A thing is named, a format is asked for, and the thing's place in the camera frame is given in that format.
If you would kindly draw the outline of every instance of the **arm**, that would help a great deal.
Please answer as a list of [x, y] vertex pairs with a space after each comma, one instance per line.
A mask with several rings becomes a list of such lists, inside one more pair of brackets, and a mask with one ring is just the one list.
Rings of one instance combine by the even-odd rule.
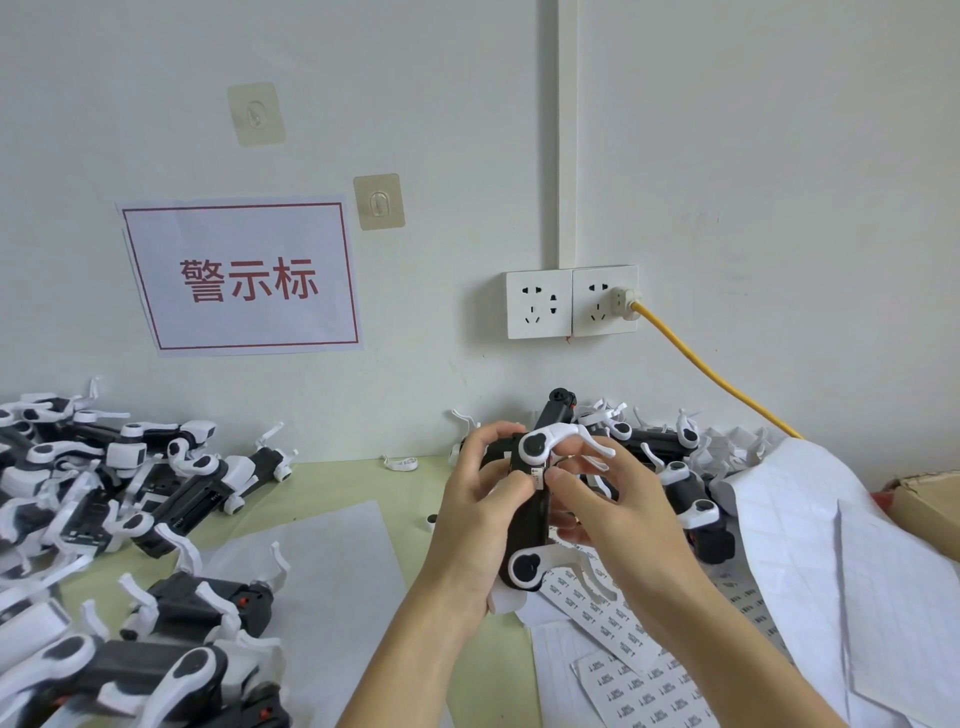
[[338, 728], [417, 728], [440, 722], [453, 665], [487, 614], [487, 595], [507, 548], [510, 520], [534, 493], [529, 475], [507, 475], [506, 460], [483, 470], [480, 461], [487, 445], [522, 431], [521, 425], [496, 423], [467, 437], [446, 483], [423, 568]]
[[[843, 726], [803, 676], [710, 583], [657, 477], [614, 440], [598, 439], [617, 451], [613, 459], [601, 458], [608, 473], [571, 458], [546, 474], [561, 538], [597, 549], [643, 626], [684, 665], [722, 725]], [[580, 454], [580, 445], [566, 446], [566, 454]], [[609, 478], [620, 502], [597, 496], [572, 473]]]

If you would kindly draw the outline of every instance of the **sign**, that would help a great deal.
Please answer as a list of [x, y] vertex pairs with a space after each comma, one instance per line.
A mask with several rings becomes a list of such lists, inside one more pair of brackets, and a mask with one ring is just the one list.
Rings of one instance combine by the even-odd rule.
[[343, 198], [117, 209], [161, 354], [363, 349]]

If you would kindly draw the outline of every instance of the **plug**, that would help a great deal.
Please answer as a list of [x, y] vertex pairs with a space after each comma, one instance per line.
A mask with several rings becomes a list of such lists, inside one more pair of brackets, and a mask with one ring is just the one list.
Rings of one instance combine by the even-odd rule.
[[633, 303], [640, 303], [640, 292], [635, 288], [614, 288], [611, 311], [614, 316], [620, 316], [626, 321], [636, 321], [640, 314], [633, 310]]

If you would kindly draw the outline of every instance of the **wall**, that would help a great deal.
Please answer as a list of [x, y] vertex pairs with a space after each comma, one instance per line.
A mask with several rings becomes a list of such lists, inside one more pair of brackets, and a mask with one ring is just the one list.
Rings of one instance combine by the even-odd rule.
[[[759, 418], [649, 327], [507, 341], [498, 274], [555, 264], [546, 2], [11, 0], [0, 11], [0, 391], [284, 419], [306, 459], [439, 452], [445, 409], [558, 384], [651, 420]], [[878, 485], [958, 465], [960, 58], [952, 0], [584, 2], [581, 265], [636, 262], [718, 371]], [[225, 89], [273, 81], [242, 149]], [[398, 172], [407, 226], [351, 210], [365, 352], [160, 359], [116, 202], [327, 194]]]

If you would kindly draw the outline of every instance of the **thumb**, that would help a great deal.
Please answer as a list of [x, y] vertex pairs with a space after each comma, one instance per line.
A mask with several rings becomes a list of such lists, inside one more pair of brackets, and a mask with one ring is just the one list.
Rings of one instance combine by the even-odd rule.
[[543, 479], [564, 505], [573, 511], [581, 522], [599, 518], [607, 502], [597, 496], [579, 477], [561, 468], [550, 468]]
[[484, 501], [494, 511], [503, 511], [505, 516], [512, 518], [516, 509], [533, 494], [534, 479], [527, 473], [513, 471], [493, 486]]

